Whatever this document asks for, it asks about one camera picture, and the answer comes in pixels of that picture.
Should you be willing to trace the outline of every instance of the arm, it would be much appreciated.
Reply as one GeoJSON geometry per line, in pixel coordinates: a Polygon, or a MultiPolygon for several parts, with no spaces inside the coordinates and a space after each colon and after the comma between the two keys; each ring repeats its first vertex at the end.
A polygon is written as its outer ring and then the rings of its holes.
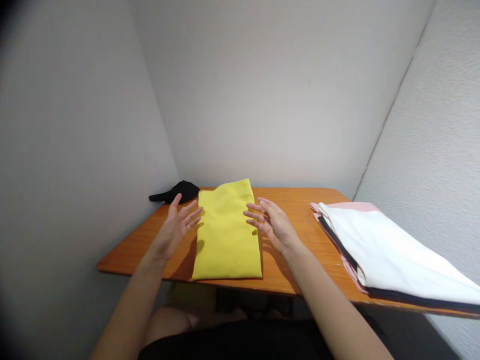
{"type": "Polygon", "coordinates": [[[177,213],[181,198],[178,194],[168,208],[168,217],[128,282],[89,360],[130,360],[139,356],[165,264],[185,234],[200,221],[201,207],[187,215],[196,200],[177,213]]]}
{"type": "Polygon", "coordinates": [[[299,239],[289,218],[275,203],[260,198],[247,204],[248,222],[265,232],[288,263],[313,318],[336,360],[393,360],[365,319],[335,285],[299,239]]]}

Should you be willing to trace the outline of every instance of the left hand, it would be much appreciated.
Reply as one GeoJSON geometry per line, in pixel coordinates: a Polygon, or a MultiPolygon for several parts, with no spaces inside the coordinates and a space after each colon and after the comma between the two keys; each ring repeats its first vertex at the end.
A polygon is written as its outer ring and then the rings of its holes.
{"type": "Polygon", "coordinates": [[[170,204],[168,216],[150,247],[157,258],[165,263],[170,260],[186,233],[200,221],[199,215],[204,209],[199,207],[189,214],[190,210],[197,205],[197,200],[193,200],[177,213],[177,206],[181,198],[182,194],[179,193],[170,204]]]}

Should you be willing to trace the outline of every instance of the folded yellow shirt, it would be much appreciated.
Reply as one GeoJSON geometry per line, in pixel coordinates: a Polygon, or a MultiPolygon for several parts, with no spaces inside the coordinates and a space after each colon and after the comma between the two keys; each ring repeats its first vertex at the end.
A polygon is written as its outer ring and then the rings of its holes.
{"type": "Polygon", "coordinates": [[[254,203],[250,180],[202,190],[204,214],[198,227],[193,280],[261,278],[259,239],[243,211],[254,203]]]}

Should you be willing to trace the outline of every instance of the finger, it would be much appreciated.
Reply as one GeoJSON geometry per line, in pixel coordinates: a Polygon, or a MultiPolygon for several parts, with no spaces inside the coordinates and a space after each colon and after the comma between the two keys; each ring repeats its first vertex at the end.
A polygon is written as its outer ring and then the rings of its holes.
{"type": "Polygon", "coordinates": [[[195,220],[190,221],[186,226],[186,231],[188,232],[191,228],[193,228],[195,225],[197,225],[200,221],[200,217],[197,217],[195,220]]]}
{"type": "Polygon", "coordinates": [[[189,213],[190,210],[192,210],[197,205],[198,202],[199,201],[195,199],[191,203],[189,203],[187,206],[185,206],[186,212],[189,213]]]}
{"type": "Polygon", "coordinates": [[[179,205],[180,199],[182,198],[182,194],[178,193],[168,208],[168,216],[175,216],[177,214],[177,206],[179,205]]]}
{"type": "Polygon", "coordinates": [[[246,222],[265,233],[265,225],[263,223],[258,222],[254,219],[248,219],[246,222]]]}
{"type": "Polygon", "coordinates": [[[258,201],[260,202],[261,207],[264,208],[267,213],[272,210],[282,211],[282,209],[276,203],[264,197],[259,197],[258,201]]]}
{"type": "Polygon", "coordinates": [[[183,222],[185,224],[188,224],[189,222],[192,221],[192,219],[195,219],[196,217],[198,217],[200,215],[200,213],[202,212],[203,210],[203,206],[199,207],[197,210],[195,210],[194,212],[192,212],[190,215],[188,215],[185,220],[183,220],[183,222]]]}
{"type": "Polygon", "coordinates": [[[187,206],[183,207],[178,213],[178,217],[180,218],[180,220],[185,219],[185,217],[188,215],[190,210],[192,210],[197,205],[197,203],[198,203],[197,200],[193,200],[187,206]]]}
{"type": "Polygon", "coordinates": [[[262,223],[265,222],[265,216],[263,214],[259,214],[256,212],[251,212],[251,211],[244,211],[243,215],[248,216],[249,218],[256,219],[258,221],[261,221],[262,223]]]}
{"type": "Polygon", "coordinates": [[[267,215],[266,211],[264,210],[263,207],[261,207],[260,205],[257,205],[257,204],[252,204],[252,203],[248,203],[246,205],[247,208],[251,209],[251,210],[255,210],[255,211],[258,211],[262,214],[265,214],[267,215]]]}

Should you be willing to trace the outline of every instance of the tabletop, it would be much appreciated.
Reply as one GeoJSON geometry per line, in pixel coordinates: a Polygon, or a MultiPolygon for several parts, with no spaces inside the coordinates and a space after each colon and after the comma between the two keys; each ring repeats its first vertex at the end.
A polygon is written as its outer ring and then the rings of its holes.
{"type": "MultiPolygon", "coordinates": [[[[201,189],[213,190],[214,187],[202,187],[201,189]]],[[[310,209],[310,203],[334,204],[350,201],[337,190],[331,188],[292,187],[254,187],[252,190],[255,199],[258,197],[267,198],[285,211],[300,239],[315,255],[328,275],[352,303],[398,308],[422,313],[478,317],[477,314],[462,311],[428,308],[403,302],[371,298],[367,294],[360,292],[345,270],[337,248],[314,219],[313,212],[310,209]]],[[[168,208],[168,205],[158,208],[144,223],[108,253],[98,263],[97,269],[107,273],[132,275],[166,219],[168,208]]],[[[197,282],[283,295],[299,295],[300,289],[286,261],[272,246],[270,240],[265,235],[259,233],[258,244],[263,272],[262,278],[201,280],[197,282]]],[[[165,280],[192,281],[196,246],[197,233],[195,230],[191,230],[167,263],[163,273],[165,280]]]]}

